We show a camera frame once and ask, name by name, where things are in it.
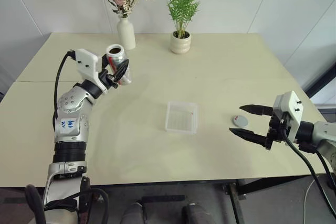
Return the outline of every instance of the floor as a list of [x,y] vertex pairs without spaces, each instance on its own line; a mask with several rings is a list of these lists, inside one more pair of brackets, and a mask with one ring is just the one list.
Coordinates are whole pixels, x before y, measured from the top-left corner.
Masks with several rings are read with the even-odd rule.
[[[322,186],[334,207],[336,197],[327,187],[326,177],[320,176]],[[277,224],[303,223],[303,199],[311,177],[305,177],[282,186],[247,195],[240,201],[245,223]],[[109,223],[119,223],[126,207],[143,196],[184,195],[184,201],[146,203],[149,224],[179,224],[181,209],[189,202],[201,204],[210,212],[217,224],[235,224],[229,196],[219,184],[129,186],[106,189],[110,197]],[[23,194],[0,189],[0,223],[26,224],[33,217],[25,203],[20,203]],[[92,206],[90,223],[100,223],[103,204]],[[315,184],[310,188],[306,204],[306,224],[335,223],[325,206]]]

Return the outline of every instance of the white wall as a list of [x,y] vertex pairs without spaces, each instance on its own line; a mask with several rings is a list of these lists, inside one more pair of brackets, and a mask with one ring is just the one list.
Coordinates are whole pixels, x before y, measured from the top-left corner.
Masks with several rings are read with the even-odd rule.
[[[335,0],[200,1],[188,28],[192,33],[260,33],[303,88],[336,61]],[[174,29],[165,0],[140,0],[131,20],[136,33]],[[50,32],[115,33],[117,21],[106,0],[0,0],[0,91]]]

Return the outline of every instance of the can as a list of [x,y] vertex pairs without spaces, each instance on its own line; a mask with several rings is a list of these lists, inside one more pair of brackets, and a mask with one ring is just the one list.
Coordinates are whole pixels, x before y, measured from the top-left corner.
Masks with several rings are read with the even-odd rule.
[[[126,52],[122,45],[113,44],[106,48],[106,56],[109,60],[113,73],[117,71],[118,65],[127,59]],[[132,82],[130,65],[128,65],[125,75],[118,82],[119,85],[128,85]]]

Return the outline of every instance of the white vase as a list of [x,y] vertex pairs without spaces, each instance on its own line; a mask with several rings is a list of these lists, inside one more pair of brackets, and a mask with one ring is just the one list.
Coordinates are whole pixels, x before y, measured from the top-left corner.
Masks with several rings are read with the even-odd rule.
[[185,54],[190,49],[191,34],[185,39],[179,39],[174,36],[174,33],[170,36],[170,49],[176,54]]
[[127,18],[119,16],[117,24],[117,31],[119,35],[120,44],[126,49],[131,50],[135,48],[135,36],[132,23]]

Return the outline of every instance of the small round object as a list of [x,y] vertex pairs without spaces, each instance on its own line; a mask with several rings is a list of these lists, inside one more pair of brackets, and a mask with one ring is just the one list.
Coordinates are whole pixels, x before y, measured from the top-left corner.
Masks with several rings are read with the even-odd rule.
[[242,115],[235,115],[232,118],[232,121],[235,124],[235,126],[240,127],[240,128],[244,128],[248,125],[248,120],[246,119],[246,117]]

